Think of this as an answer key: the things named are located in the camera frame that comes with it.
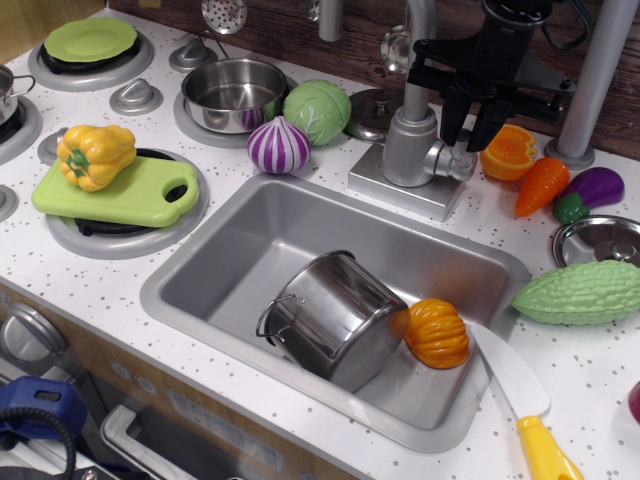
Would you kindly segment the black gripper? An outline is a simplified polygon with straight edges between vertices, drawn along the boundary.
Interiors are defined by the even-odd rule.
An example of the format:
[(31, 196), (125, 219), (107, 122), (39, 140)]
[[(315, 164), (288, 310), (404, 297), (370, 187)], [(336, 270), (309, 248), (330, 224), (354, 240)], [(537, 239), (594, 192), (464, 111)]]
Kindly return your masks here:
[(512, 111), (555, 120), (576, 83), (529, 52), (550, 10), (486, 10), (481, 29), (464, 39), (414, 43), (408, 82), (443, 100), (440, 138), (453, 146), (472, 102), (480, 105), (467, 152), (484, 151)]

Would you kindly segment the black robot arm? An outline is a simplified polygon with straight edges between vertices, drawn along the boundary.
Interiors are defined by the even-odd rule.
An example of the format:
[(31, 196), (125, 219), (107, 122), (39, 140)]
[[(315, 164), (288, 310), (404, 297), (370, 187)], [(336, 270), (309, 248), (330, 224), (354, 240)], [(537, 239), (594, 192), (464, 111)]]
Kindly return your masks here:
[(464, 39), (419, 39), (408, 82), (439, 93), (444, 100), (440, 139), (458, 141), (471, 106), (479, 105), (466, 150), (485, 150), (503, 125), (518, 115), (555, 123), (576, 83), (540, 63), (529, 52), (534, 32), (541, 29), (550, 45), (569, 50), (588, 37), (591, 16), (581, 1), (570, 3), (582, 22), (582, 34), (559, 43), (546, 22), (551, 1), (484, 1), (485, 20), (476, 34)]

